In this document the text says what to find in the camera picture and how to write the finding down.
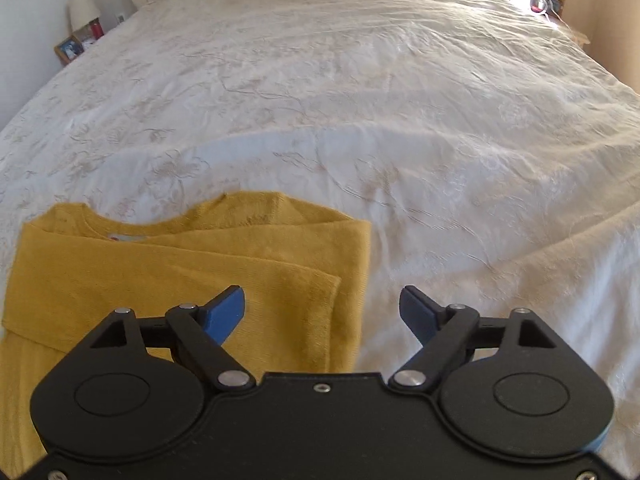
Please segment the white embroidered bedspread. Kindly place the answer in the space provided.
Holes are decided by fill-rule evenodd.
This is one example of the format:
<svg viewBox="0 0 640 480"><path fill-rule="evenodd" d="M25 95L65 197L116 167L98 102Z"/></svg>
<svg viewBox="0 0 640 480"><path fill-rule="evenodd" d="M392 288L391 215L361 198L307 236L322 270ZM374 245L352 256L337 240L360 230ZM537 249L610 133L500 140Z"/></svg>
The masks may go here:
<svg viewBox="0 0 640 480"><path fill-rule="evenodd" d="M602 455L638 474L639 98L572 40L504 0L145 6L2 130L2 318L53 206L145 226L237 192L370 224L352 370L418 348L408 284L533 310L608 383Z"/></svg>

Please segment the wooden picture frame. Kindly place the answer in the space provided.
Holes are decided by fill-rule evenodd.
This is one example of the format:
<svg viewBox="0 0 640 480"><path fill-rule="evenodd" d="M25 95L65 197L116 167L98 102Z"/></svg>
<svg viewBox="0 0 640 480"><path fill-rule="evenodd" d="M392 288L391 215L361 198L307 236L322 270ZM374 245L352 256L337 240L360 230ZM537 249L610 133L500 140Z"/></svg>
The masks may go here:
<svg viewBox="0 0 640 480"><path fill-rule="evenodd" d="M73 62L75 58L85 52L81 41L74 35L67 37L60 44L54 47L54 52L61 63L66 66Z"/></svg>

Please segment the white bedside lamp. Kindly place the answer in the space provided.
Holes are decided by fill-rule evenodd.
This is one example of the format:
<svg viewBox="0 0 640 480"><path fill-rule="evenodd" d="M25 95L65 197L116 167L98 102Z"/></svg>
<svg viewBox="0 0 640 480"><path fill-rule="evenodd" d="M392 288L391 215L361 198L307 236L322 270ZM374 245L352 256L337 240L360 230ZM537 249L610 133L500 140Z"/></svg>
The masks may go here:
<svg viewBox="0 0 640 480"><path fill-rule="evenodd" d="M93 0L68 0L67 7L73 32L81 30L101 15Z"/></svg>

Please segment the right nightstand with clutter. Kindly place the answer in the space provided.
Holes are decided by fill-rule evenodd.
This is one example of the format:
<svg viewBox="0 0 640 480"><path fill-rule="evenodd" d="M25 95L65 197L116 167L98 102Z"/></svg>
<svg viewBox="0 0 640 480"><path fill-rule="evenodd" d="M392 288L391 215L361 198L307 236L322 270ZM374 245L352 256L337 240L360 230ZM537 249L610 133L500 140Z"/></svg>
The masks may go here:
<svg viewBox="0 0 640 480"><path fill-rule="evenodd" d="M519 9L535 14L552 24L557 30L574 41L578 47L585 49L590 44L586 34L570 27L562 18L564 0L509 0Z"/></svg>

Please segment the yellow knit sweater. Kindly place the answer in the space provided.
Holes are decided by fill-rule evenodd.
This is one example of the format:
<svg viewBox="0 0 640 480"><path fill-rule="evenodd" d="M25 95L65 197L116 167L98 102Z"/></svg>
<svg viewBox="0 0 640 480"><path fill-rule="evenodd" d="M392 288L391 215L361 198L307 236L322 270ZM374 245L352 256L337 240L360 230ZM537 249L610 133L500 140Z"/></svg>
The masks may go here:
<svg viewBox="0 0 640 480"><path fill-rule="evenodd" d="M252 374L345 373L355 366L371 228L276 192L237 192L160 223L127 224L83 204L27 222L4 296L1 466L40 459L32 390L119 307L160 316L242 287L246 313L224 345Z"/></svg>

